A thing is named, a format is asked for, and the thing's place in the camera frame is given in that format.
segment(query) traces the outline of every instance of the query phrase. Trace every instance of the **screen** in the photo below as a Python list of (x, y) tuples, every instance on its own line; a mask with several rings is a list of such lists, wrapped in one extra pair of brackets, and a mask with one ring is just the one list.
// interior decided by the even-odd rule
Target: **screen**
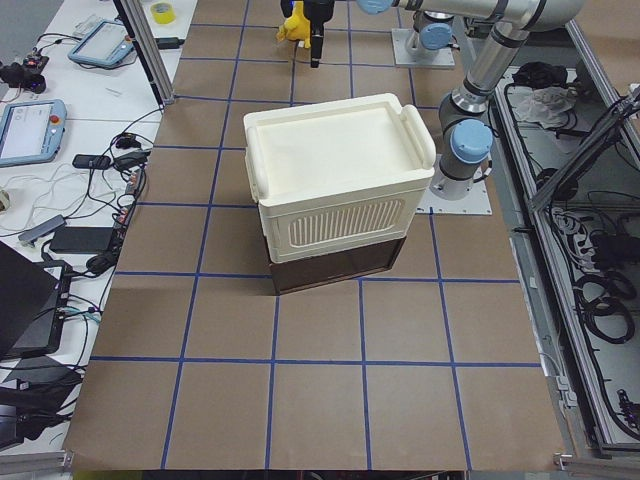
[(30, 157), (42, 153), (52, 103), (9, 107), (0, 143), (0, 159)]
[(115, 23), (103, 23), (102, 27), (91, 35), (82, 46), (76, 50), (76, 55), (96, 60), (108, 60), (114, 50), (120, 48), (120, 44), (127, 35), (124, 25)]
[(0, 358), (29, 325), (50, 311), (44, 305), (58, 281), (0, 242)]
[[(12, 380), (0, 384), (0, 388), (18, 388), (18, 381)], [(10, 405), (0, 405), (0, 449), (11, 447), (20, 442), (17, 435), (17, 412), (16, 407)]]

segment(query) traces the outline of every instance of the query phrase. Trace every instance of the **box handle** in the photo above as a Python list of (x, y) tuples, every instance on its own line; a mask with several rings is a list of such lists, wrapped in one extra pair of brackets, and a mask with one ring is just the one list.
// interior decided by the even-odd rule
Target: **box handle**
[(433, 138), (429, 134), (429, 130), (424, 124), (418, 109), (413, 105), (405, 105), (402, 107), (400, 119), (409, 125), (409, 134), (416, 146), (422, 150), (422, 166), (429, 170), (433, 168), (433, 162), (436, 158), (436, 146)]
[(256, 127), (247, 128), (247, 148), (250, 153), (250, 161), (247, 162), (247, 168), (249, 173), (252, 174), (251, 183), (257, 190), (255, 193), (259, 200), (269, 197), (269, 181), (258, 142), (258, 130)]

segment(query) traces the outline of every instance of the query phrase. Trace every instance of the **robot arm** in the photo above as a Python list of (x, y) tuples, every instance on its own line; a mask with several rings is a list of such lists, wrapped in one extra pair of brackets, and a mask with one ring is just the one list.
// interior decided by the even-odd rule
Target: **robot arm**
[(487, 100), (504, 75), (529, 32), (563, 26), (586, 0), (357, 0), (371, 15), (391, 7), (410, 11), (437, 11), (497, 21), (484, 48), (462, 85), (440, 105), (445, 152), (431, 182), (438, 196), (456, 200), (471, 189), (473, 174), (491, 148), (491, 135), (477, 117), (487, 110)]

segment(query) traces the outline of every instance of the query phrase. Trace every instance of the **laptop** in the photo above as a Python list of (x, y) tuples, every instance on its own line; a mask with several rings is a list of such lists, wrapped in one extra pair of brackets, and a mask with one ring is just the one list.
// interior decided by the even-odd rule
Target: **laptop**
[(60, 346), (70, 267), (33, 263), (0, 242), (0, 359), (36, 357)]

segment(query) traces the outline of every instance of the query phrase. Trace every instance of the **ventilation slots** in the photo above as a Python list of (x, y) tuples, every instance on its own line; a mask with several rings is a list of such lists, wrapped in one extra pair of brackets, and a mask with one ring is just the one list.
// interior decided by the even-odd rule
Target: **ventilation slots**
[(393, 227), (402, 211), (401, 199), (333, 209), (301, 217), (289, 225), (289, 240), (294, 247), (327, 242)]

